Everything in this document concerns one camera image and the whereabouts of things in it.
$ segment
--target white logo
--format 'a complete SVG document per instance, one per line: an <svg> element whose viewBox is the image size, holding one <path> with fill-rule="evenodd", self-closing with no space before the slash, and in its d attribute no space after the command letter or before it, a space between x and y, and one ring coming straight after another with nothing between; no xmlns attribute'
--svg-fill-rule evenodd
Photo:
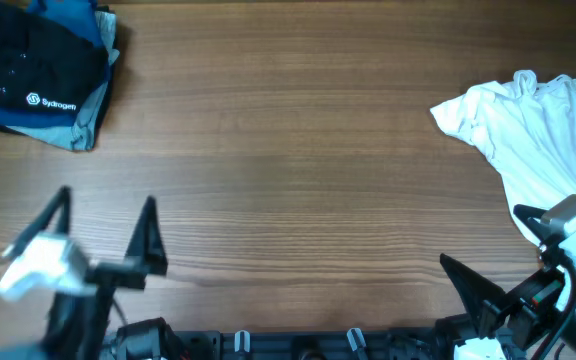
<svg viewBox="0 0 576 360"><path fill-rule="evenodd" d="M28 102L28 105L38 105L41 101L41 98L37 93L30 93L28 96L26 96L26 101Z"/></svg>
<svg viewBox="0 0 576 360"><path fill-rule="evenodd" d="M45 107L57 107L63 110L72 110L75 111L77 110L77 105L73 105L73 104L62 104L60 102L56 102L56 101L52 101L52 100L48 100L46 98L41 98L39 96L39 94L37 93L30 93L28 94L28 96L26 96L26 102L28 102L28 105L43 105Z"/></svg>

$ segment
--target black folded fabric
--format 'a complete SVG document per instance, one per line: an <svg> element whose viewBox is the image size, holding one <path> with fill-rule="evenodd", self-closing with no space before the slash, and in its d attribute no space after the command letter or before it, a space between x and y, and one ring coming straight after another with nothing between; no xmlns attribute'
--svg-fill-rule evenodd
<svg viewBox="0 0 576 360"><path fill-rule="evenodd" d="M104 47L0 2L0 108L76 114L107 62Z"/></svg>

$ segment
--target wooden surface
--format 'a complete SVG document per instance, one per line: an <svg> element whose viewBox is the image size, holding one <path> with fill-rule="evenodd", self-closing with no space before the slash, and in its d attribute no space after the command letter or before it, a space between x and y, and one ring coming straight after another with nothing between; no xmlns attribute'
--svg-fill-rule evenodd
<svg viewBox="0 0 576 360"><path fill-rule="evenodd" d="M0 134L0 252L68 184L74 236L118 260L152 194L169 276L119 293L130 321L343 330L461 312L441 252L505 288L537 261L498 174L428 109L519 69L576 77L568 3L115 6L96 150ZM0 345L40 336L49 302L0 301Z"/></svg>

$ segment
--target wood grain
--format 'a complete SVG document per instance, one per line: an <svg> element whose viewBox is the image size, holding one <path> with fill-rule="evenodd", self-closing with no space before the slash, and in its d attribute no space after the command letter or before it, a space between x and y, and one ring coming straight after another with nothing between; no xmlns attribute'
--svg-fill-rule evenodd
<svg viewBox="0 0 576 360"><path fill-rule="evenodd" d="M169 276L119 300L220 331L428 325L463 310L441 252L505 288L537 268L498 174L428 109L519 69L576 77L576 3L113 8L97 148L0 134L0 252L68 184L74 236L119 259L155 195ZM49 302L0 301L0 346L38 337Z"/></svg>

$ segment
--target hexagon logo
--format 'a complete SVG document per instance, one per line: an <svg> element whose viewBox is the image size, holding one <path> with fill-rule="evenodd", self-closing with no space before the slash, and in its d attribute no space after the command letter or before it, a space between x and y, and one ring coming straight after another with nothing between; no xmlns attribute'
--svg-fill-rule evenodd
<svg viewBox="0 0 576 360"><path fill-rule="evenodd" d="M41 98L37 93L30 93L26 96L26 101L28 102L28 105L37 105L41 101Z"/></svg>

